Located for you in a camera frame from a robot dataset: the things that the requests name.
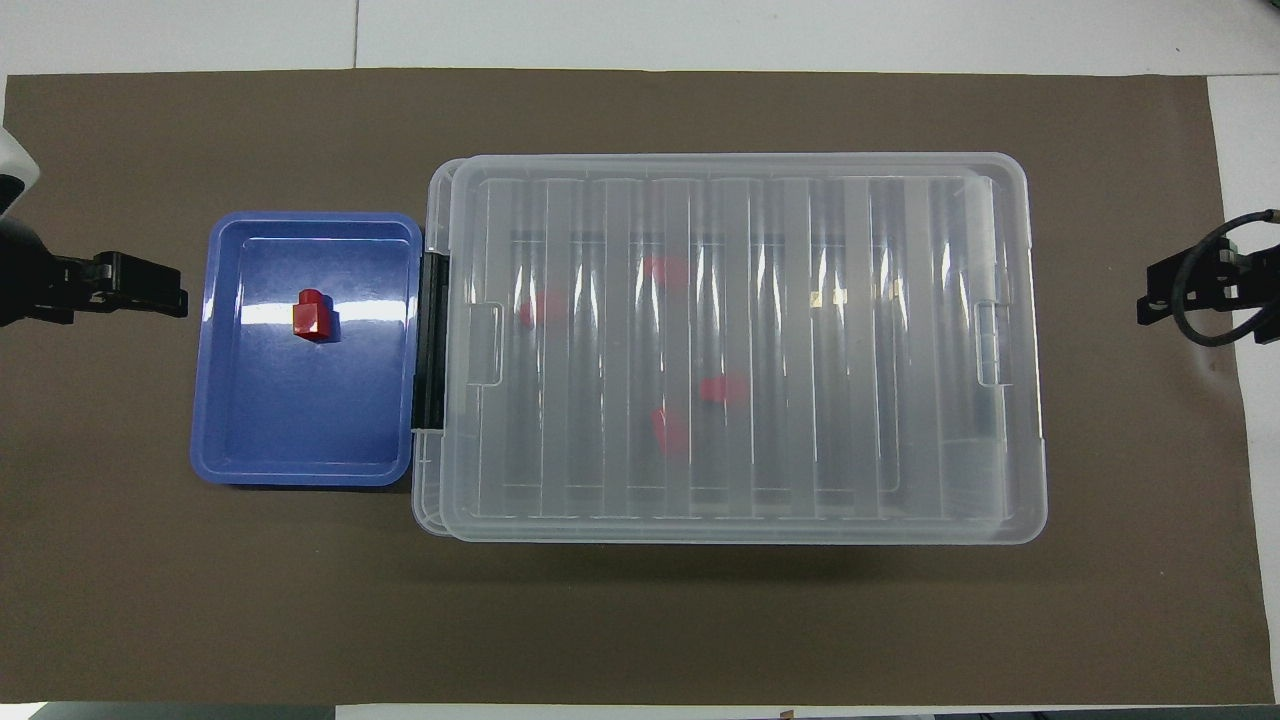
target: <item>transparent compartment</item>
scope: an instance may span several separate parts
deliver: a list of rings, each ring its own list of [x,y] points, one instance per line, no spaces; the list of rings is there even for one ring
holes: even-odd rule
[[[480,156],[431,183],[470,541],[1039,533],[1025,178],[998,154]]]

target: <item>table surface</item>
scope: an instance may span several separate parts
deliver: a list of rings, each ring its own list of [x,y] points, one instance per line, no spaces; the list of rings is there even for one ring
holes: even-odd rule
[[[1230,217],[1276,204],[1277,31],[1280,10],[1262,0],[4,0],[0,88],[8,74],[28,73],[351,67],[1204,74]],[[3,102],[0,92],[0,113]],[[1253,250],[1275,237],[1245,228],[1238,241]],[[1272,676],[1280,678],[1280,377],[1266,373],[1275,348],[1242,342],[1236,352]],[[504,716],[517,712],[508,710]],[[616,708],[612,715],[748,717],[777,710]],[[888,711],[809,708],[801,715]],[[550,712],[563,716],[549,707],[518,708],[529,717]],[[343,714],[479,717],[485,711],[380,706]]]

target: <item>red object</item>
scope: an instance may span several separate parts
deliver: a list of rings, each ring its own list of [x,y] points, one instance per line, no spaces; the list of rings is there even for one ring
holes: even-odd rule
[[[719,402],[721,405],[741,405],[751,395],[751,387],[746,378],[739,374],[707,378],[698,391],[707,402]]]
[[[654,258],[645,258],[644,272],[658,287],[667,287],[667,281],[671,281],[677,288],[685,287],[689,281],[689,263],[684,260],[676,260],[672,258],[664,258],[662,255]]]
[[[668,457],[689,455],[689,423],[659,407],[649,415],[658,450]]]
[[[535,292],[534,296],[516,309],[520,323],[535,328],[548,320],[563,320],[568,315],[564,296],[558,292]]]
[[[298,293],[298,304],[293,306],[293,334],[312,342],[333,336],[333,311],[319,290]]]

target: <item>black cable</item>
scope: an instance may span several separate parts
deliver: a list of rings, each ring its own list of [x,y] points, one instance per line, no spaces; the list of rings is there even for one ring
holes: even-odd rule
[[[1196,268],[1196,263],[1198,263],[1199,259],[1203,258],[1204,254],[1213,247],[1213,245],[1216,245],[1217,238],[1240,225],[1258,222],[1275,223],[1280,222],[1280,217],[1277,217],[1275,210],[1261,210],[1258,213],[1248,213],[1245,215],[1240,215],[1239,218],[1228,220],[1204,236],[1204,240],[1196,243],[1190,252],[1183,258],[1183,264],[1179,265],[1178,274],[1174,275],[1170,304],[1174,314],[1174,323],[1178,324],[1178,329],[1187,336],[1187,340],[1194,342],[1196,345],[1203,345],[1204,347],[1230,345],[1257,329],[1257,327],[1262,323],[1275,318],[1276,314],[1280,314],[1280,296],[1276,296],[1258,309],[1252,318],[1222,334],[1203,334],[1193,328],[1190,322],[1187,319],[1187,283],[1192,278],[1192,270]]]

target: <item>blue tray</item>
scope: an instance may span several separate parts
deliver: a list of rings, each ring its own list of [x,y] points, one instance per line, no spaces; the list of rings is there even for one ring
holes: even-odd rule
[[[191,464],[214,483],[376,487],[408,468],[422,236],[389,213],[236,213],[209,238]],[[293,334],[298,291],[335,337]]]

